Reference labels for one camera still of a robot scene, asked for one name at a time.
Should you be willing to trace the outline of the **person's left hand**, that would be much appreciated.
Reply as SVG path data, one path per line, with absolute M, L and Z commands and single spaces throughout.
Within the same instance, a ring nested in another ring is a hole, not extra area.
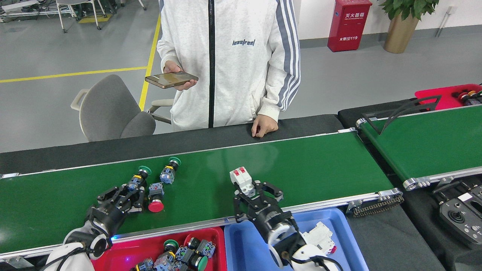
M 252 137 L 262 138 L 270 132 L 277 131 L 279 129 L 277 121 L 266 115 L 258 115 L 252 125 Z

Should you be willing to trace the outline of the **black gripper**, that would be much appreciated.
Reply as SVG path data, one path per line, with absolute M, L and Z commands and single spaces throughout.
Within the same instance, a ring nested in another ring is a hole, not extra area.
M 279 201 L 284 193 L 270 182 L 254 181 L 254 188 L 234 192 L 233 205 L 238 223 L 250 220 L 263 239 L 285 239 L 294 233 L 291 211 L 284 212 Z
M 123 223 L 124 214 L 134 214 L 143 211 L 145 187 L 129 189 L 127 184 L 114 186 L 98 195 L 98 207 L 91 206 L 85 221 L 94 220 L 103 224 L 108 237 L 116 235 Z

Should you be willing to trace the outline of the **person's right hand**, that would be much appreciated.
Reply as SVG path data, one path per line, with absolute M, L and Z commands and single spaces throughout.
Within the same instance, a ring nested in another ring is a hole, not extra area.
M 179 67 L 174 61 L 166 61 L 164 68 L 163 68 L 164 73 L 170 73 L 170 72 L 183 72 L 184 70 Z M 184 83 L 183 85 L 179 85 L 174 87 L 177 91 L 184 91 L 188 90 L 189 88 L 195 86 L 198 81 L 191 79 L 188 82 Z

